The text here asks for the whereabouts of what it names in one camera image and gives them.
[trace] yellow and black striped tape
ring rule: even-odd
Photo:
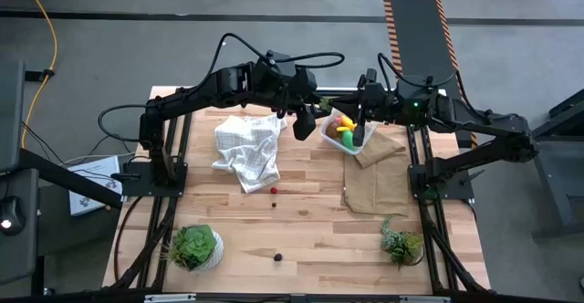
[[[391,8],[391,0],[383,0],[383,9],[385,10],[387,31],[390,35],[391,63],[402,74],[403,73],[402,59],[400,58],[398,33],[395,30],[395,21],[393,20],[393,9]]]
[[[454,69],[458,70],[458,62],[456,61],[456,55],[454,53],[453,40],[450,38],[450,30],[448,29],[448,25],[446,24],[446,16],[444,15],[444,9],[442,7],[441,0],[436,0],[436,7],[438,8],[438,14],[440,15],[440,20],[442,21],[442,29],[444,31],[444,37],[446,38],[446,45],[448,46],[448,52],[450,53],[450,59],[453,62]],[[458,81],[458,78],[456,78],[456,84],[458,86],[458,91],[460,92],[460,95],[462,97],[463,91],[461,90],[460,82]],[[478,144],[477,144],[477,140],[476,140],[476,134],[471,132],[471,148],[474,149],[477,147],[477,145]]]

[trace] wood plank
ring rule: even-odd
[[[155,87],[151,96],[171,94],[174,87]],[[224,240],[219,266],[202,273],[188,273],[169,264],[165,291],[245,293],[330,294],[429,294],[426,261],[401,270],[380,250],[383,215],[354,214],[342,202],[344,154],[323,141],[314,131],[305,141],[294,138],[294,117],[286,117],[287,128],[278,139],[276,165],[280,180],[255,193],[243,193],[237,176],[211,168],[221,155],[214,146],[214,128],[230,115],[265,116],[270,110],[258,106],[245,109],[209,108],[193,115],[186,154],[189,164],[184,195],[173,225],[210,225]],[[183,118],[179,119],[179,130]],[[407,146],[405,129],[378,126],[378,132]],[[452,134],[430,133],[436,156],[458,153]],[[277,194],[270,193],[270,187]],[[127,213],[124,204],[121,217]],[[120,272],[141,251],[150,219],[151,198],[144,198],[129,218],[120,242]],[[418,206],[413,199],[395,204],[391,228],[422,232]],[[488,287],[488,276],[475,220],[467,206],[444,202],[444,213],[453,251],[476,280]],[[443,257],[436,250],[439,275],[446,283]],[[150,280],[158,247],[153,255]],[[281,254],[281,262],[274,261]],[[104,285],[113,283],[113,253]]]

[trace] gray floor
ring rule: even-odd
[[[381,0],[42,0],[53,10],[232,15],[382,16]],[[584,0],[443,0],[450,17],[584,18]],[[35,8],[31,0],[0,0],[0,8]],[[377,52],[387,52],[383,24],[54,21],[57,76],[31,123],[63,158],[85,154],[102,137],[97,115],[108,106],[142,103],[152,85],[187,86],[206,71],[214,45],[231,31],[260,50],[291,55],[338,50],[342,67],[317,72],[321,86],[350,87]],[[456,26],[451,28],[466,90],[477,108],[517,112],[532,126],[582,89],[584,27]],[[44,68],[52,43],[44,20],[0,18],[0,58]],[[247,61],[232,41],[219,67]],[[30,101],[35,84],[26,84]],[[139,112],[107,119],[113,131],[135,136]],[[36,143],[29,147],[39,152]],[[99,152],[121,153],[108,141]],[[531,231],[555,223],[532,162],[497,162],[474,180],[479,232],[493,289],[512,295],[583,301],[584,238],[536,244]],[[61,292],[97,288],[110,238],[52,256],[47,283]],[[0,287],[0,296],[26,293],[27,283]]]

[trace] white basket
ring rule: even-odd
[[[213,248],[213,252],[211,252],[211,256],[209,256],[209,258],[200,266],[194,268],[193,270],[189,270],[188,268],[184,267],[184,266],[179,266],[178,264],[175,263],[175,265],[185,271],[189,271],[189,272],[200,272],[200,271],[208,271],[211,270],[212,268],[216,267],[219,262],[221,262],[221,259],[223,258],[223,251],[224,251],[224,246],[223,246],[223,239],[221,238],[221,236],[219,234],[217,234],[214,230],[213,231],[213,237],[215,237],[215,241],[217,242],[217,244],[215,244],[215,248]]]
[[[363,147],[365,147],[365,144],[367,144],[367,141],[369,140],[369,138],[371,137],[371,135],[375,131],[375,128],[377,127],[377,122],[366,122],[365,123],[365,136],[363,137],[363,145],[361,145],[359,148],[357,148],[356,151],[353,151],[353,150],[345,147],[344,145],[342,145],[340,142],[336,141],[335,139],[332,139],[329,136],[327,136],[327,133],[325,132],[327,130],[328,125],[336,117],[341,116],[341,115],[344,115],[344,114],[333,108],[333,110],[330,112],[330,115],[328,115],[328,117],[325,119],[325,121],[322,122],[322,125],[320,125],[320,130],[319,130],[320,136],[322,136],[326,141],[330,142],[330,144],[341,149],[345,153],[350,154],[350,155],[356,155],[359,152],[361,152],[363,150]]]

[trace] yellow cable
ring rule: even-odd
[[[58,53],[57,34],[55,34],[55,28],[53,28],[53,24],[51,23],[51,19],[48,18],[47,12],[45,12],[45,8],[43,7],[43,5],[40,3],[39,0],[35,0],[35,2],[38,5],[38,8],[40,9],[40,11],[43,13],[43,16],[45,16],[45,19],[47,20],[48,27],[51,29],[51,34],[53,35],[53,44],[54,44],[55,48],[53,51],[53,60],[51,61],[51,65],[48,68],[49,70],[53,70],[53,67],[55,66],[55,62],[57,61],[57,53]],[[36,91],[35,97],[33,98],[33,101],[30,104],[30,108],[28,108],[28,114],[26,115],[26,120],[25,120],[26,126],[28,126],[28,122],[30,121],[30,117],[33,114],[33,109],[35,108],[35,104],[37,103],[38,96],[40,95],[40,92],[45,88],[45,85],[47,84],[48,79],[49,79],[49,75],[45,75],[45,79],[43,79],[43,83],[40,85],[40,87]],[[28,131],[26,130],[26,127],[25,127],[25,129],[22,132],[22,141],[20,143],[22,148],[25,148],[26,134],[27,133],[28,133]]]

